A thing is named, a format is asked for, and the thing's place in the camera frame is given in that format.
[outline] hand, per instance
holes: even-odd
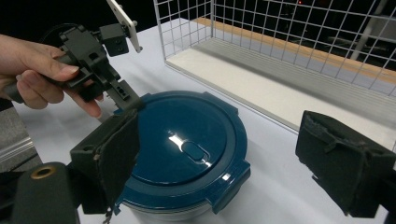
[[[45,108],[48,103],[60,103],[65,91],[90,116],[99,118],[101,110],[95,101],[85,103],[76,92],[62,90],[41,76],[58,81],[75,77],[78,67],[55,60],[62,55],[64,53],[60,49],[52,46],[0,35],[0,97],[9,99],[3,88],[17,79],[21,97],[33,109]]]

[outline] black cable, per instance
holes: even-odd
[[[56,30],[59,30],[59,29],[66,28],[66,27],[70,27],[70,28],[78,27],[78,24],[76,24],[76,23],[62,23],[62,24],[54,25],[50,29],[48,29],[48,31],[46,33],[44,33],[43,36],[41,36],[41,38],[38,40],[38,42],[43,44],[46,41],[47,37],[49,37],[49,35],[51,35],[53,32],[55,32]]]

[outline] white wire grid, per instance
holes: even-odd
[[[165,60],[217,38],[396,96],[394,0],[154,0]]]

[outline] white table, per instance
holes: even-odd
[[[376,219],[345,217],[326,192],[311,179],[312,173],[294,154],[297,133],[252,109],[169,68],[163,61],[156,27],[138,34],[143,50],[110,58],[111,64],[139,95],[160,91],[208,91],[234,105],[247,129],[247,161],[251,177],[218,215],[211,211],[182,223],[382,223],[386,210]],[[111,113],[113,102],[101,107]],[[79,109],[69,98],[40,111],[16,105],[43,162],[69,163],[69,150],[92,132],[100,122]],[[117,223],[150,223],[126,206],[114,216]],[[83,215],[83,224],[102,223],[104,216]]]

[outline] blue container lid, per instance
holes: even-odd
[[[220,211],[250,176],[237,109],[205,92],[142,97],[140,152],[117,204],[174,213],[204,203]]]

